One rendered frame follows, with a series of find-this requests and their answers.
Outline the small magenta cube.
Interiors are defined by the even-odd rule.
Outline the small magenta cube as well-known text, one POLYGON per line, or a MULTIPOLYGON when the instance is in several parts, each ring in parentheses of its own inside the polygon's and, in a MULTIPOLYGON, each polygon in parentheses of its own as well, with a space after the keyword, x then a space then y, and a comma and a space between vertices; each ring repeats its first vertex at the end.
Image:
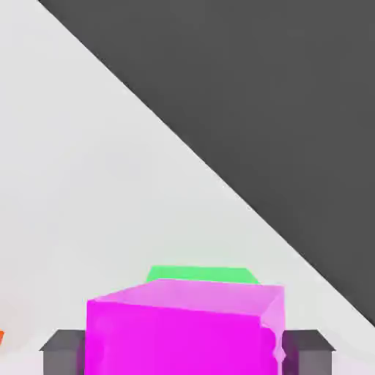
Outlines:
POLYGON ((281 375, 284 289, 160 279, 86 305, 85 375, 281 375))

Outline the small green cube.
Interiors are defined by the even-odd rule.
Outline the small green cube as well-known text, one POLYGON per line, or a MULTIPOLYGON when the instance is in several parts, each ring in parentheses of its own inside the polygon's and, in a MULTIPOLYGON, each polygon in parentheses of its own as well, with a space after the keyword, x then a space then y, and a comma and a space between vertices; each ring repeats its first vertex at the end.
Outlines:
POLYGON ((151 267, 147 274, 146 282, 158 279, 259 284, 257 278, 243 267, 155 265, 151 267))

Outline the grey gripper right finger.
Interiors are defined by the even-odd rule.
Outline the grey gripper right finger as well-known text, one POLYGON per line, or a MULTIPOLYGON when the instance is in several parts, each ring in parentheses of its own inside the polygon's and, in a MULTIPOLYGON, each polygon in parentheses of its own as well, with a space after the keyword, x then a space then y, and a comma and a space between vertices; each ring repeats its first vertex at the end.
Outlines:
POLYGON ((285 330, 283 375, 333 375, 335 348, 318 330, 285 330))

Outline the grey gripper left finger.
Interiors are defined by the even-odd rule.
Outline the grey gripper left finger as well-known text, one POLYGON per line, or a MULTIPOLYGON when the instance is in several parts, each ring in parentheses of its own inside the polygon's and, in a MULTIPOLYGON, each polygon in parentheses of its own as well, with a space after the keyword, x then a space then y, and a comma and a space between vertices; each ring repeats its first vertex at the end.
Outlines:
POLYGON ((85 330, 57 330, 40 348, 43 375, 84 375, 85 330))

